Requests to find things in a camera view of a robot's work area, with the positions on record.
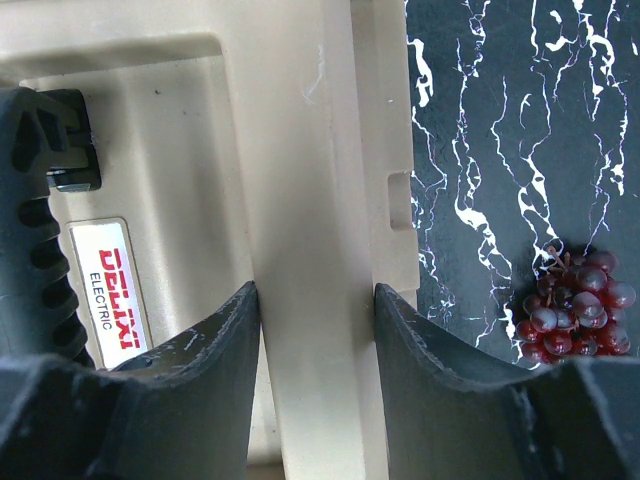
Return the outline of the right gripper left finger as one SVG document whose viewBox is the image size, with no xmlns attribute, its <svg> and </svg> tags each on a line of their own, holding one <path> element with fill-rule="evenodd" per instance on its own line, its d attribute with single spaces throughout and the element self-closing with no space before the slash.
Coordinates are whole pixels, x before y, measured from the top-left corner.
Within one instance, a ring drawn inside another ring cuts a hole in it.
<svg viewBox="0 0 640 480">
<path fill-rule="evenodd" d="M 242 479 L 260 343 L 253 282 L 113 370 L 1 361 L 5 479 Z"/>
</svg>

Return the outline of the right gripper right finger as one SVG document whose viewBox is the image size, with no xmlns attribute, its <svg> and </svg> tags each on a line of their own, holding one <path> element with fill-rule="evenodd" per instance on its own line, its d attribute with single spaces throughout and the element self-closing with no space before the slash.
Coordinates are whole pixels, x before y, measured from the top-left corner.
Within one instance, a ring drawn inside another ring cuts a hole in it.
<svg viewBox="0 0 640 480">
<path fill-rule="evenodd" d="M 635 479 L 639 363 L 577 357 L 529 371 L 375 289 L 393 479 Z"/>
</svg>

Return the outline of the tan plastic tool box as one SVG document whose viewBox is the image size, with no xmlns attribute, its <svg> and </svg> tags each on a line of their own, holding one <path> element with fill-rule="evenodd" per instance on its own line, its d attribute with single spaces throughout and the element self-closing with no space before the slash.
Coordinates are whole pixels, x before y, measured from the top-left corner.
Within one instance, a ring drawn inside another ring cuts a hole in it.
<svg viewBox="0 0 640 480">
<path fill-rule="evenodd" d="M 102 176 L 53 191 L 70 285 L 82 226 L 118 224 L 157 346 L 253 281 L 247 460 L 385 479 L 373 292 L 414 300 L 402 1 L 5 1 L 1 83 L 77 89 Z"/>
</svg>

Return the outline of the dark purple grape bunch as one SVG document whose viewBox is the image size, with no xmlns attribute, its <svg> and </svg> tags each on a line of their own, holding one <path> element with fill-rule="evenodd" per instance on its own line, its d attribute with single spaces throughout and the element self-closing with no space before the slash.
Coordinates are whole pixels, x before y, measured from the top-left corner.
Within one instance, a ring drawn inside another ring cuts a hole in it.
<svg viewBox="0 0 640 480">
<path fill-rule="evenodd" d="M 515 325 L 523 357 L 533 364 L 556 364 L 567 357 L 627 355 L 626 313 L 637 292 L 614 278 L 617 256 L 602 250 L 561 253 L 553 246 L 546 253 L 553 263 L 541 270 L 536 290 L 523 299 L 523 316 Z"/>
</svg>

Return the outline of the black marble pattern mat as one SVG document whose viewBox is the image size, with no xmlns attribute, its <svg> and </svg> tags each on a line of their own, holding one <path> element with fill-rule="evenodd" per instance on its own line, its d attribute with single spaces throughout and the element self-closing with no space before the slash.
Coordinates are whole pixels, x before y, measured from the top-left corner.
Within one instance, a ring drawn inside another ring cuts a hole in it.
<svg viewBox="0 0 640 480">
<path fill-rule="evenodd" d="M 503 361 L 548 248 L 639 281 L 639 5 L 405 5 L 418 308 Z"/>
</svg>

